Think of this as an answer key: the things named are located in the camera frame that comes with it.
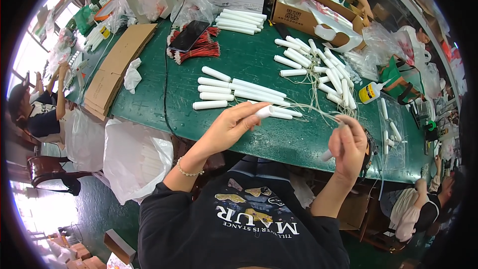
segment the glue bottle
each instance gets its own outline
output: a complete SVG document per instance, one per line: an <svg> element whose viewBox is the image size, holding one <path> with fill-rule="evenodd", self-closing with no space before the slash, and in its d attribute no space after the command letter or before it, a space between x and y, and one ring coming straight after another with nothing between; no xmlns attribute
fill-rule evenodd
<svg viewBox="0 0 478 269"><path fill-rule="evenodd" d="M358 97L362 101L363 104L368 104L373 100L376 100L380 97L380 90L386 85L391 79L385 81L384 83L375 83L370 82L364 88L362 88L359 93Z"/></svg>

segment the yellow label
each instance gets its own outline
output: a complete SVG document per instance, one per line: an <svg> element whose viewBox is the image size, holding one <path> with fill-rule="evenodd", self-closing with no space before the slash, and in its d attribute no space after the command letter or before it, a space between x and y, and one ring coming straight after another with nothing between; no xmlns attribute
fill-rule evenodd
<svg viewBox="0 0 478 269"><path fill-rule="evenodd" d="M110 31L106 29L106 26L104 26L99 32L103 35L105 39L110 36Z"/></svg>
<svg viewBox="0 0 478 269"><path fill-rule="evenodd" d="M366 87L362 88L359 93L358 93L358 97L360 98L360 100L365 103L367 102L368 100L372 99L375 97L375 93L372 89L372 84L370 83L369 85L367 85Z"/></svg>

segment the qr code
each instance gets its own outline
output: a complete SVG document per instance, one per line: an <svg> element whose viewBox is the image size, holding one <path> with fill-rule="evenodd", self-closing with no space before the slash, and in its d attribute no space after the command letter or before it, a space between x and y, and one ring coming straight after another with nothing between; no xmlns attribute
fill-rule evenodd
<svg viewBox="0 0 478 269"><path fill-rule="evenodd" d="M300 18L301 12L293 11L291 9L287 9L287 13L285 14L286 19L290 19L292 21L298 21Z"/></svg>

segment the bracelet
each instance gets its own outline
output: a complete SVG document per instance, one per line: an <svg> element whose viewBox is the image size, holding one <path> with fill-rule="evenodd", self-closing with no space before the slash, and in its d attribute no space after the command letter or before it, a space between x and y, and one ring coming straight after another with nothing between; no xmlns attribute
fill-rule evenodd
<svg viewBox="0 0 478 269"><path fill-rule="evenodd" d="M188 177L195 177L195 176L202 175L202 174L204 173L204 170L203 170L203 169L201 169L201 171L200 171L200 172L197 172L197 173L187 173L187 172L185 172L184 170L182 170L181 166L179 165L179 162L181 161L181 159L182 159L182 156L179 157L179 159L178 159L176 165L178 166L179 171L180 171L183 175L186 175L186 176L188 176Z"/></svg>

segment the black cable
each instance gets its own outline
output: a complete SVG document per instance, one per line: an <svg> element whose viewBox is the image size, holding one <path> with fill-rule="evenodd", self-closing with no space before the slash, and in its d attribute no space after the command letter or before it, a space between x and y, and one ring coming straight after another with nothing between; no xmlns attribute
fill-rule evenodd
<svg viewBox="0 0 478 269"><path fill-rule="evenodd" d="M181 13L182 7L184 6L184 2L186 0L182 0L181 7L179 8L178 13L176 14L176 17L174 18L173 21L171 21L171 26L169 27L169 30L172 29L174 22L176 21L176 18L179 16L179 13ZM176 133L171 129L171 126L169 125L168 122L168 114L166 112L166 93L168 89L168 56L167 56L167 50L168 50L168 44L166 42L166 46L164 48L164 68L165 68L165 73L164 73L164 94L163 94L163 108L164 108L164 121L166 122L166 126L168 126L169 131L171 134L173 134L177 139L180 141L184 142L187 144L186 141L184 141L182 138L180 138Z"/></svg>

